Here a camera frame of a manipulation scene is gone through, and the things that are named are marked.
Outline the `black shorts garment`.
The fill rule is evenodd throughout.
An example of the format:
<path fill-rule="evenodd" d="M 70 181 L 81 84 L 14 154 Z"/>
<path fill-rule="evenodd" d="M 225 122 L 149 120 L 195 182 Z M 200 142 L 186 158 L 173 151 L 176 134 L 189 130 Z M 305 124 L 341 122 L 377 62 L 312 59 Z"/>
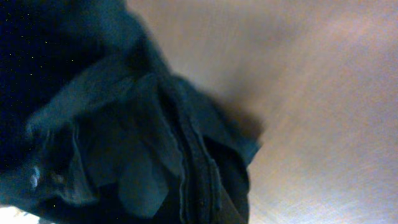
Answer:
<path fill-rule="evenodd" d="M 1 2 L 1 204 L 55 223 L 247 223 L 259 146 L 124 1 Z"/>

